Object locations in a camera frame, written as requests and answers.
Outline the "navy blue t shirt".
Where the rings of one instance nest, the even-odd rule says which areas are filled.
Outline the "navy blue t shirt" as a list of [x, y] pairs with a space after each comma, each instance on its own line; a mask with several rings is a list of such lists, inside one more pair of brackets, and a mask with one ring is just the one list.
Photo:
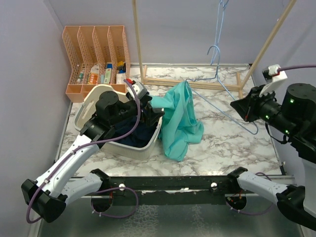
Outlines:
[[[137, 117], [132, 117], [116, 124], [114, 138], [129, 132], [135, 125], [136, 119]], [[116, 142], [131, 147], [142, 148], [146, 146], [151, 140], [156, 130], [157, 124], [158, 123], [156, 122], [151, 126], [147, 126], [145, 123], [140, 121], [136, 129], [131, 134], [125, 138], [117, 140]]]

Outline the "teal t shirt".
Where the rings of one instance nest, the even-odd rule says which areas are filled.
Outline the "teal t shirt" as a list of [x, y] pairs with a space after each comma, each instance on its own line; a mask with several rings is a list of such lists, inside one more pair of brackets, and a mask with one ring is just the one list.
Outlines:
[[168, 90], [164, 96], [154, 96], [154, 109], [164, 109], [159, 137], [164, 154], [174, 161], [183, 161], [190, 144], [202, 140], [204, 126], [195, 116], [192, 90], [184, 81]]

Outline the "light blue wire hanger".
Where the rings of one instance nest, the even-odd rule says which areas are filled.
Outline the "light blue wire hanger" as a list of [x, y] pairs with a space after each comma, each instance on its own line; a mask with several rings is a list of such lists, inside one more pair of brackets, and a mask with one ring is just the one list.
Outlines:
[[208, 53], [212, 50], [211, 61], [210, 61], [211, 65], [214, 64], [216, 58], [218, 58], [218, 60], [220, 58], [219, 42], [220, 42], [223, 23], [224, 23], [225, 11], [226, 11], [226, 7], [228, 3], [229, 3], [229, 0], [220, 0], [218, 4], [215, 40], [214, 40], [214, 44], [208, 50]]

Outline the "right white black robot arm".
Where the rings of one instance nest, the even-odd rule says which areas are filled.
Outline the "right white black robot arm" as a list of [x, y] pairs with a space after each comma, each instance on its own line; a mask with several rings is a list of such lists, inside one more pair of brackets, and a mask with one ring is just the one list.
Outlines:
[[278, 184], [239, 167], [228, 174], [227, 188], [232, 193], [246, 190], [274, 203], [288, 220], [316, 229], [316, 88], [294, 83], [286, 89], [279, 104], [274, 92], [263, 95], [263, 86], [250, 90], [244, 98], [230, 103], [245, 122], [263, 120], [283, 135], [283, 155], [298, 158], [304, 173], [300, 186]]

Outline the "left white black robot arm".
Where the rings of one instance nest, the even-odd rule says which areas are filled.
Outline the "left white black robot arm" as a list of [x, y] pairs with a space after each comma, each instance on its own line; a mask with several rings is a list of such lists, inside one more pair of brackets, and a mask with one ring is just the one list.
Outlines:
[[95, 112], [64, 155], [36, 180], [27, 179], [22, 183], [29, 224], [35, 223], [30, 219], [31, 211], [51, 223], [60, 217], [67, 205], [87, 194], [108, 193], [111, 196], [116, 190], [127, 189], [123, 184], [115, 185], [100, 169], [70, 181], [81, 165], [106, 143], [127, 137], [139, 123], [153, 126], [164, 115], [163, 109], [151, 106], [152, 97], [147, 92], [140, 95], [132, 92], [126, 97], [127, 101], [122, 102], [116, 92], [103, 92], [95, 104]]

